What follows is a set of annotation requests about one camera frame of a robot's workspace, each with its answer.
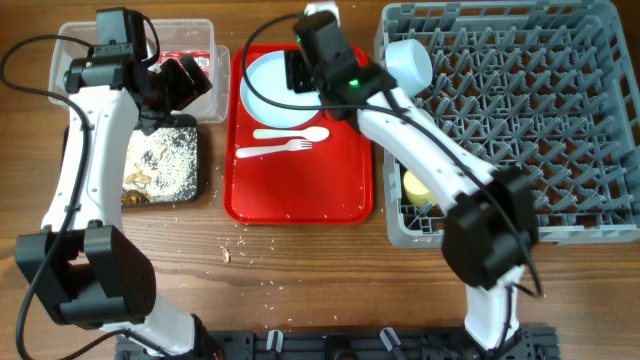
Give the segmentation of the light blue bowl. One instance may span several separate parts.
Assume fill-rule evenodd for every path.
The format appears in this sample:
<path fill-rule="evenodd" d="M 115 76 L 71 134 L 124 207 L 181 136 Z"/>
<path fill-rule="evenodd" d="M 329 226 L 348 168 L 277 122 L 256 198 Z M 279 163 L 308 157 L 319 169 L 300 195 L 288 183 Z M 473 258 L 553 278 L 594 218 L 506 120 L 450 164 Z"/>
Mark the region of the light blue bowl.
<path fill-rule="evenodd" d="M 418 40 L 390 43 L 385 50 L 385 65 L 397 85 L 409 96 L 418 95 L 432 83 L 433 65 L 426 48 Z"/>

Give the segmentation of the yellow plastic cup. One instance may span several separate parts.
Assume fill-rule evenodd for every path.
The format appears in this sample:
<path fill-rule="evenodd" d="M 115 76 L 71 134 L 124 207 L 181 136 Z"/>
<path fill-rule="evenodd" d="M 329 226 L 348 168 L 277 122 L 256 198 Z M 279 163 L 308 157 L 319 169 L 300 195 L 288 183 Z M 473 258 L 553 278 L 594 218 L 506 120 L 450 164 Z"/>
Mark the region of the yellow plastic cup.
<path fill-rule="evenodd" d="M 427 203 L 433 206 L 438 204 L 434 194 L 412 172 L 404 173 L 402 184 L 406 197 L 415 207 L 421 208 Z"/>

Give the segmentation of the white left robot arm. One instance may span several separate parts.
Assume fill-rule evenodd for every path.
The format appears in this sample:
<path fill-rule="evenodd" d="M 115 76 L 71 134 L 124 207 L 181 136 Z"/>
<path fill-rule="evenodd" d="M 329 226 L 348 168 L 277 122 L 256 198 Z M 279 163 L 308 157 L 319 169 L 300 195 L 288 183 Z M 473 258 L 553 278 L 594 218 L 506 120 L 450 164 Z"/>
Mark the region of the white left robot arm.
<path fill-rule="evenodd" d="M 71 62 L 56 193 L 39 232 L 20 236 L 15 248 L 26 299 L 55 323 L 120 335 L 161 358 L 221 357 L 202 321 L 157 293 L 154 268 L 125 236 L 121 213 L 134 130 L 155 130 L 210 86 L 191 56 L 161 61 L 144 37 L 101 40 Z"/>

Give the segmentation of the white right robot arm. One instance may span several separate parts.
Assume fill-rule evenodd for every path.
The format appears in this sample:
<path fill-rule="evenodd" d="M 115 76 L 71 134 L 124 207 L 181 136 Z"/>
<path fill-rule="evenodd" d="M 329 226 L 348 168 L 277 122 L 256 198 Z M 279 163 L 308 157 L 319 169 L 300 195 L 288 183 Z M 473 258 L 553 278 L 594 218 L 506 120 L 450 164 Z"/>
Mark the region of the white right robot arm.
<path fill-rule="evenodd" d="M 434 194 L 445 215 L 442 254 L 465 284 L 464 327 L 486 356 L 498 358 L 519 330 L 517 291 L 524 272 L 543 296 L 531 256 L 539 235 L 527 176 L 498 168 L 459 145 L 422 113 L 384 67 L 362 65 L 329 10 L 295 13 L 298 51 L 327 111 L 391 152 Z"/>

